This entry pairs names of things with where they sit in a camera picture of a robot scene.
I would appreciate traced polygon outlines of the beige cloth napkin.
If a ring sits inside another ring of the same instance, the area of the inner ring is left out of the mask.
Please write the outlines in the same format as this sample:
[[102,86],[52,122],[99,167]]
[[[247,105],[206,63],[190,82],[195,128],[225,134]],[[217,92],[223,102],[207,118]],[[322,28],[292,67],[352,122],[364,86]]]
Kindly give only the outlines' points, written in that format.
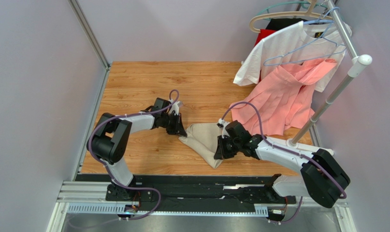
[[204,161],[216,169],[223,160],[214,159],[217,151],[217,138],[221,136],[221,130],[215,123],[194,123],[186,129],[186,136],[180,136],[179,140],[200,155]]

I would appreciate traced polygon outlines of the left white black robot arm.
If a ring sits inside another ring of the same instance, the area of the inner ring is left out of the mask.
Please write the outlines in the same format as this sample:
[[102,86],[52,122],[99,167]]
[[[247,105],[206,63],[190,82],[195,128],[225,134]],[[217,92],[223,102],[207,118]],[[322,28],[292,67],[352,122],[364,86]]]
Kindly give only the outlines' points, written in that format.
[[123,156],[132,133],[164,128],[169,135],[186,137],[179,100],[157,98],[154,105],[135,114],[104,113],[93,130],[87,150],[104,165],[111,177],[106,199],[114,197],[130,200],[137,195],[136,178]]

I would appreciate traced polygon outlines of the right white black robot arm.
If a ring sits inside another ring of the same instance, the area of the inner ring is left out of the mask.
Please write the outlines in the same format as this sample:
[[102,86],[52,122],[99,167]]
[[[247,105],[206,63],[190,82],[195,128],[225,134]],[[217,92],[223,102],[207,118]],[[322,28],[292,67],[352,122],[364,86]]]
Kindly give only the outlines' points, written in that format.
[[310,145],[290,147],[285,140],[251,135],[238,121],[220,119],[217,126],[222,134],[217,137],[216,160],[243,153],[246,157],[270,161],[299,174],[275,179],[270,186],[279,196],[311,197],[326,208],[332,208],[337,200],[346,198],[345,189],[351,180],[329,150]]

